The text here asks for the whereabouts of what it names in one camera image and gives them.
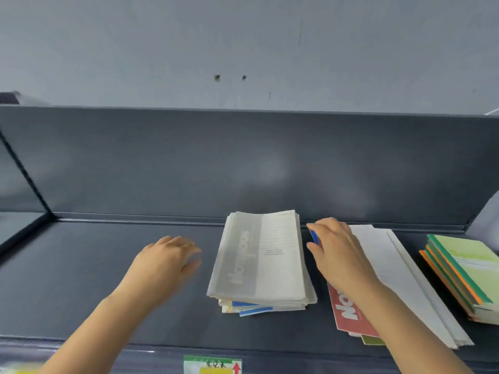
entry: stack of books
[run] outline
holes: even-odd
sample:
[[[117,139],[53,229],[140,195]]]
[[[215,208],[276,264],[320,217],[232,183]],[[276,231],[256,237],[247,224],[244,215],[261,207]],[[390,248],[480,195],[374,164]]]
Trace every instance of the stack of books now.
[[[207,295],[240,316],[305,310],[317,302],[303,259],[299,216],[231,213]]]
[[[499,325],[499,257],[476,240],[428,235],[420,251],[471,320]]]
[[[473,345],[392,230],[371,225],[351,225],[350,228],[380,281],[392,289],[440,340],[453,349]],[[331,285],[329,295],[339,330],[361,337],[366,345],[384,345],[377,331],[347,295]]]

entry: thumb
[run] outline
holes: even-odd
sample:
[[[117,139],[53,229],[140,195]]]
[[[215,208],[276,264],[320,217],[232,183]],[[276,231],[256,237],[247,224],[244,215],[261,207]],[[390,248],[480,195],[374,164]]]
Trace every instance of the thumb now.
[[[315,258],[315,262],[319,262],[323,259],[324,257],[324,250],[321,248],[320,245],[317,245],[315,243],[309,242],[307,243],[307,248],[310,252],[312,252],[313,257]]]
[[[201,259],[191,261],[180,270],[180,281],[185,282],[194,275],[196,269],[201,265]]]

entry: shelf label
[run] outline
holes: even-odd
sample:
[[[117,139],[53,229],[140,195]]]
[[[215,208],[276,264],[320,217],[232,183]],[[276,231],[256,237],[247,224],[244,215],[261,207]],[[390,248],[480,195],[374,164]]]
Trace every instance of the shelf label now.
[[[242,359],[184,356],[184,374],[242,374]]]

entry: wall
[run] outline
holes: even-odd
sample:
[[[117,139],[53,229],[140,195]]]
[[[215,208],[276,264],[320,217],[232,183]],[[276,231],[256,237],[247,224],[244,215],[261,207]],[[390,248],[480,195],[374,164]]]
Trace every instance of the wall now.
[[[476,114],[499,107],[499,0],[1,5],[1,90],[56,105]]]

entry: red notebook cover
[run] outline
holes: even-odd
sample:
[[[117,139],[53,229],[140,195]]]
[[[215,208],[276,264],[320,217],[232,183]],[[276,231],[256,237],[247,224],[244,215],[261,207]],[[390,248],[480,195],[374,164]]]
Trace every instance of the red notebook cover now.
[[[330,284],[327,284],[327,286],[329,288],[329,297],[331,298],[336,327],[340,331],[379,337],[379,334],[362,311],[346,295],[338,292]]]

